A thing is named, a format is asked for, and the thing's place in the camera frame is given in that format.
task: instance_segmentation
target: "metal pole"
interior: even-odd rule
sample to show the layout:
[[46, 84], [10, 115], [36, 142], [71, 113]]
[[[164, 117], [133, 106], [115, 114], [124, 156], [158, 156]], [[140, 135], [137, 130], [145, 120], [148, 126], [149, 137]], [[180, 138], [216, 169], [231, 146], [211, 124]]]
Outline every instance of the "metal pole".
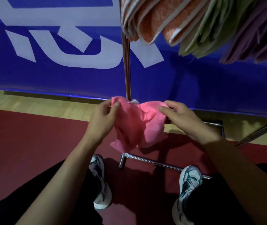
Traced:
[[[119, 4], [120, 4], [120, 16], [121, 16], [121, 0], [119, 0]], [[128, 38], [126, 38], [126, 36], [123, 32], [122, 32], [122, 47], [123, 47], [124, 72], [125, 72], [126, 98], [129, 101], [131, 101], [130, 42], [129, 42]]]
[[264, 135], [265, 133], [267, 133], [267, 125], [265, 125], [264, 127], [260, 128], [259, 130], [253, 132], [252, 134], [250, 134], [249, 136], [247, 136], [246, 138], [242, 139], [241, 141], [239, 141], [235, 147], [238, 148], [244, 144], [247, 144], [253, 140], [255, 140], [256, 138]]
[[[160, 163], [160, 162], [157, 162], [155, 160], [146, 159], [146, 158], [139, 157], [139, 156], [136, 156], [136, 155], [131, 155], [131, 154], [128, 154], [128, 153], [123, 153], [122, 154], [121, 161], [120, 161], [120, 164], [119, 164], [120, 168], [122, 168], [124, 166], [124, 161], [125, 161], [124, 158], [136, 159], [136, 160], [152, 163], [152, 164], [155, 164], [157, 166], [162, 166], [162, 167], [165, 167], [165, 168], [170, 168], [170, 169], [174, 169], [174, 170], [178, 170], [178, 171], [182, 171], [183, 170], [182, 168], [180, 168], [178, 166], [172, 166], [172, 165], [169, 165], [169, 164]], [[203, 175], [203, 174], [201, 174], [201, 177], [204, 178], [204, 179], [210, 179], [211, 178], [210, 176]]]

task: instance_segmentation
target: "red floor mat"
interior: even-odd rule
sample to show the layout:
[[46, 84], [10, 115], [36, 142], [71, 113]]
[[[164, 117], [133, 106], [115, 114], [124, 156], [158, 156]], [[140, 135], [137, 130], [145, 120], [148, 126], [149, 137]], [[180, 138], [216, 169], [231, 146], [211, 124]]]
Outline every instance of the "red floor mat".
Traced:
[[[65, 159], [76, 146], [87, 122], [0, 110], [0, 200], [37, 174]], [[118, 169], [121, 154], [109, 144], [113, 130], [97, 149], [105, 158], [106, 179], [113, 204], [101, 211], [104, 224], [173, 224], [171, 209], [179, 192], [180, 173], [128, 159]], [[267, 162], [267, 146], [248, 144], [243, 153], [253, 162]], [[188, 137], [169, 138], [132, 154], [180, 167], [198, 165], [204, 174], [216, 170], [201, 147]]]

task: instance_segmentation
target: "finger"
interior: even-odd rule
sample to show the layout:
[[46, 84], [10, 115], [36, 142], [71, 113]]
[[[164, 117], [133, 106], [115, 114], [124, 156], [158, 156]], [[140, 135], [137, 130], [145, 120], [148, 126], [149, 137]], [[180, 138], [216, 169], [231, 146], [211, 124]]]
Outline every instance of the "finger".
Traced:
[[109, 106], [112, 104], [112, 100], [105, 100], [104, 102], [99, 104], [99, 109], [101, 110], [101, 112], [107, 114], [107, 109], [109, 108]]
[[166, 115], [171, 121], [174, 120], [174, 118], [177, 116], [177, 114], [170, 108], [165, 107], [165, 106], [158, 106], [158, 110]]
[[111, 111], [109, 112], [109, 116], [115, 119], [119, 108], [120, 108], [120, 102], [117, 101], [114, 105], [112, 105]]
[[178, 108], [182, 105], [182, 103], [171, 100], [166, 100], [164, 104], [166, 104], [169, 108], [172, 108], [175, 112], [177, 112]]

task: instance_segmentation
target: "white sneaker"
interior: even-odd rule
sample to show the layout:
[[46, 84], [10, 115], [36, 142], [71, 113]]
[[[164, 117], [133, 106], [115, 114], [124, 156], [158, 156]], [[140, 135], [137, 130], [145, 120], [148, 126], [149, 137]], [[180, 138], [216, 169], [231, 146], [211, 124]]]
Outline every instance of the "white sneaker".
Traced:
[[179, 178], [180, 195], [172, 208], [172, 217], [176, 225], [193, 225], [184, 214], [184, 205], [191, 192], [202, 184], [201, 172], [196, 166], [187, 166]]
[[104, 163], [98, 155], [93, 155], [89, 169], [101, 182], [101, 191], [94, 201], [95, 209], [105, 209], [112, 201], [112, 191], [104, 180]]

